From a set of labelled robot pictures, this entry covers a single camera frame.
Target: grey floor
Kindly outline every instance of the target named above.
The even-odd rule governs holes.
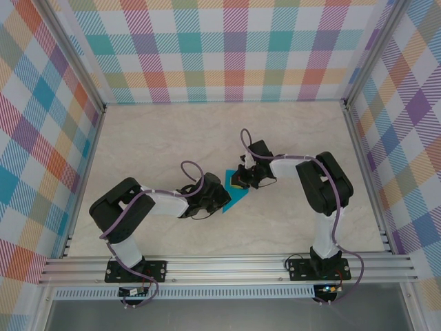
[[[118,301],[55,301],[46,331],[407,331],[398,284],[361,285],[331,307],[312,299],[153,300],[136,310]]]

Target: blue triangle object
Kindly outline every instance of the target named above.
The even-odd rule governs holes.
[[[244,190],[242,188],[234,188],[232,186],[232,175],[235,172],[235,170],[225,171],[225,189],[229,193],[232,200],[223,206],[222,212],[229,210],[233,205],[236,204],[237,201],[241,200],[245,195],[248,194],[248,189]]]

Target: plaid wallpaper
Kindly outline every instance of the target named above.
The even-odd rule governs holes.
[[[137,103],[341,99],[387,0],[51,2],[104,98]]]
[[[413,0],[354,116],[387,221],[441,326],[441,1]]]
[[[30,0],[0,0],[0,330],[24,329],[99,112]]]
[[[352,72],[349,83],[347,84],[346,90],[343,93],[343,96],[341,99],[346,99],[349,92],[351,91],[353,83],[356,81],[358,73],[360,72],[361,68],[365,64],[367,57],[369,56],[369,53],[371,52],[372,46],[374,45],[375,41],[377,40],[377,37],[380,34],[380,31],[383,29],[383,26],[386,23],[386,20],[388,19],[389,14],[391,13],[391,9],[392,9],[395,2],[396,2],[396,0],[387,0],[387,4],[384,7],[384,10],[381,14],[381,17],[378,20],[378,22],[375,26],[375,29],[373,29],[371,37],[369,38],[368,42],[366,43],[366,46],[360,56],[360,59],[357,62],[357,66],[356,66],[355,70]]]

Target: black mounting plate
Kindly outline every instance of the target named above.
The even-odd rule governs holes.
[[[326,274],[323,278],[319,278],[316,275],[314,269],[312,269],[309,259],[289,259],[287,262],[287,268],[289,269],[289,279],[291,281],[339,281],[340,275],[332,270],[329,274]],[[342,274],[342,280],[348,281],[351,279],[351,270],[347,259],[340,259],[336,270]]]
[[[158,283],[165,281],[167,273],[167,261],[142,261],[141,265],[136,265],[134,270],[154,278]],[[121,267],[118,261],[109,261],[105,273],[104,282],[106,283],[142,283],[143,277],[136,276]]]

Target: beige marble surface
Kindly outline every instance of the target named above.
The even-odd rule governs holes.
[[[274,153],[330,151],[354,186],[341,221],[341,244],[379,251],[382,243],[338,102],[202,103],[110,106],[105,117],[70,256],[108,255],[88,214],[94,201],[126,177],[151,188],[190,183],[179,164],[189,159],[225,181],[243,154],[239,132],[264,139]],[[190,174],[197,170],[188,168]],[[143,254],[266,254],[308,252],[314,212],[298,179],[251,190],[225,214],[195,221],[146,217],[135,237]]]

